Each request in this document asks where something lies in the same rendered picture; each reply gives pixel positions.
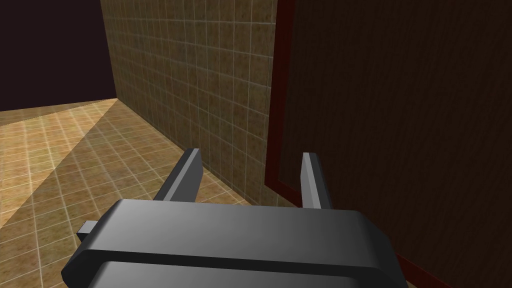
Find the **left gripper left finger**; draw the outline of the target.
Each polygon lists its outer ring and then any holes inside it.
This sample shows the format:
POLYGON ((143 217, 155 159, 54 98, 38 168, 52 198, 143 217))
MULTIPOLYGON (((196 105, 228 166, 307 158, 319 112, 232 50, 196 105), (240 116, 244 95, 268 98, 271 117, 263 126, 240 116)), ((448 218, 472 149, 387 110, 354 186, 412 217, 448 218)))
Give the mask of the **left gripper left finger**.
POLYGON ((200 149, 188 148, 155 194, 153 200, 195 202, 203 174, 200 149))

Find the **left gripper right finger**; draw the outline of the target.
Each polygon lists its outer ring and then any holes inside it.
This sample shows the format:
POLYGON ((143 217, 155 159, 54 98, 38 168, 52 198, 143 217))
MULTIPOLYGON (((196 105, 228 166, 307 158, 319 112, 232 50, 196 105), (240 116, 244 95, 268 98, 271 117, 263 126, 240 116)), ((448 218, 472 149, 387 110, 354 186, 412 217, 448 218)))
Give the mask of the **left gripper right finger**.
POLYGON ((333 209, 322 165, 316 153, 302 153, 300 187, 303 208, 333 209))

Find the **dark brown wooden door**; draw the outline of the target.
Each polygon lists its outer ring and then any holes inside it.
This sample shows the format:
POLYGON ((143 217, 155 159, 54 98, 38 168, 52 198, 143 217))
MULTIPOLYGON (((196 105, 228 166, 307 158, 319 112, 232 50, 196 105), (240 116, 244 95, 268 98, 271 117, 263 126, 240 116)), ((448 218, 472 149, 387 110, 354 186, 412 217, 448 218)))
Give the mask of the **dark brown wooden door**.
POLYGON ((452 288, 512 288, 512 0, 284 0, 276 178, 317 153, 364 214, 452 288))

